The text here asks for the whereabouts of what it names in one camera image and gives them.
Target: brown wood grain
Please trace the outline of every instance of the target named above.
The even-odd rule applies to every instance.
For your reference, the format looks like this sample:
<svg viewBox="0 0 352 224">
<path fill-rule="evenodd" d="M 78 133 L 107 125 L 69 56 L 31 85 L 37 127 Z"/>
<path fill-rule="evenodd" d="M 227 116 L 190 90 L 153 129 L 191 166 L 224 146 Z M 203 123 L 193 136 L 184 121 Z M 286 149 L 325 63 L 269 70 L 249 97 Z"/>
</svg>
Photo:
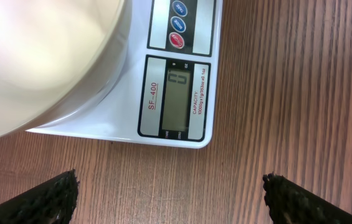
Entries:
<svg viewBox="0 0 352 224">
<path fill-rule="evenodd" d="M 226 0 L 212 142 L 175 149 L 18 133 L 0 203 L 76 168 L 73 223 L 270 223 L 275 171 L 352 213 L 352 0 Z"/>
</svg>

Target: digital scale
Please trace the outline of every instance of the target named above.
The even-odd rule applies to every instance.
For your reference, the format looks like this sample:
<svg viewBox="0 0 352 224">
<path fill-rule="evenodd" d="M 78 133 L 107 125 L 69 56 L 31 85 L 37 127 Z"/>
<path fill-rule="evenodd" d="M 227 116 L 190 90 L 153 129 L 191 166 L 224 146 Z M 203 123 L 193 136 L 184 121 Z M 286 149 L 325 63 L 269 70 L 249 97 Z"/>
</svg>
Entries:
<svg viewBox="0 0 352 224">
<path fill-rule="evenodd" d="M 87 113 L 29 131 L 201 148 L 212 138 L 222 0 L 133 0 L 125 65 Z"/>
</svg>

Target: blue button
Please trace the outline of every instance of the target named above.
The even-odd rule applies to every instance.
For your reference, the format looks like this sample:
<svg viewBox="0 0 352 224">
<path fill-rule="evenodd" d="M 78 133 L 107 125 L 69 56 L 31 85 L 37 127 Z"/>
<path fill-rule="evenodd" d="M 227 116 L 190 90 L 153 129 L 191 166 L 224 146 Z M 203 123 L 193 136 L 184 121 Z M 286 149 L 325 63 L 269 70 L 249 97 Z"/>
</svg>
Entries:
<svg viewBox="0 0 352 224">
<path fill-rule="evenodd" d="M 186 23 L 180 17 L 173 16 L 170 21 L 171 21 L 171 26 L 177 32 L 183 33 L 186 31 Z"/>
<path fill-rule="evenodd" d="M 187 16 L 188 14 L 188 9 L 186 7 L 186 5 L 184 5 L 184 3 L 182 3 L 181 1 L 174 1 L 173 2 L 173 10 L 175 11 L 175 13 L 179 16 Z"/>
</svg>

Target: black object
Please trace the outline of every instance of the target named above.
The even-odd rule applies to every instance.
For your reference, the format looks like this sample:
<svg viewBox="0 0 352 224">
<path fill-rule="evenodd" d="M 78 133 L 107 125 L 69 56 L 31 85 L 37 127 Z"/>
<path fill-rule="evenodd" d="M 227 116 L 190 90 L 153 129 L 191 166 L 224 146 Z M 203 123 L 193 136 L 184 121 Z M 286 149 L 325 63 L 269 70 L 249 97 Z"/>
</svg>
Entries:
<svg viewBox="0 0 352 224">
<path fill-rule="evenodd" d="M 352 224 L 352 215 L 286 178 L 263 176 L 264 201 L 274 224 Z"/>
<path fill-rule="evenodd" d="M 64 172 L 0 204 L 0 224 L 68 224 L 77 195 L 75 171 Z"/>
</svg>

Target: black display frame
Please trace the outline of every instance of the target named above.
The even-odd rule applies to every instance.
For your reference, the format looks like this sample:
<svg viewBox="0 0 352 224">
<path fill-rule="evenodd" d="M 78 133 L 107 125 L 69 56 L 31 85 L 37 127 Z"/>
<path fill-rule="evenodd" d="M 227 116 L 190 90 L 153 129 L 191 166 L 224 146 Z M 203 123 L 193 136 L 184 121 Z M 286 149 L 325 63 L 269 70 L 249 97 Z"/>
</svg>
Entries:
<svg viewBox="0 0 352 224">
<path fill-rule="evenodd" d="M 159 122 L 159 133 L 157 136 L 152 136 L 152 135 L 145 135 L 142 134 L 140 129 L 141 129 L 141 118 L 143 114 L 143 102 L 144 102 L 144 94 L 145 94 L 145 82 L 146 82 L 146 72 L 148 68 L 148 59 L 149 58 L 159 58 L 159 59 L 165 59 L 166 60 L 166 68 L 164 70 L 164 81 L 163 81 L 163 92 L 162 92 L 162 104 L 161 104 L 161 114 L 160 114 L 160 122 Z M 164 101 L 166 100 L 166 82 L 168 78 L 168 70 L 170 68 L 173 69 L 178 69 L 178 70 L 187 70 L 190 72 L 190 82 L 189 82 L 189 93 L 188 93 L 188 108 L 190 111 L 191 110 L 191 105 L 192 105 L 192 93 L 193 93 L 193 84 L 194 84 L 194 68 L 195 64 L 199 65 L 207 65 L 209 67 L 209 71 L 207 73 L 207 88 L 206 88 L 206 107 L 205 107 L 205 112 L 204 112 L 204 127 L 203 127 L 203 134 L 201 139 L 188 139 L 188 133 L 189 133 L 189 120 L 190 120 L 190 113 L 187 113 L 187 119 L 186 119 L 186 130 L 187 131 L 172 131 L 172 130 L 164 130 L 162 129 L 162 123 L 163 123 L 163 111 L 164 111 Z M 207 119 L 207 102 L 209 99 L 209 84 L 210 84 L 210 74 L 211 74 L 211 64 L 206 63 L 206 62 L 193 62 L 193 61 L 188 61 L 188 60 L 180 60 L 180 59 L 174 59 L 174 58 L 166 58 L 166 57 L 159 57 L 155 55 L 147 55 L 145 58 L 145 69 L 144 69 L 144 78 L 143 78 L 143 88 L 141 90 L 141 102 L 140 102 L 140 115 L 138 118 L 138 129 L 137 132 L 141 137 L 148 137 L 148 138 L 157 138 L 157 139 L 171 139 L 171 140 L 178 140 L 178 141 L 191 141 L 191 142 L 202 142 L 205 138 L 205 132 L 206 132 L 206 119 Z"/>
</svg>

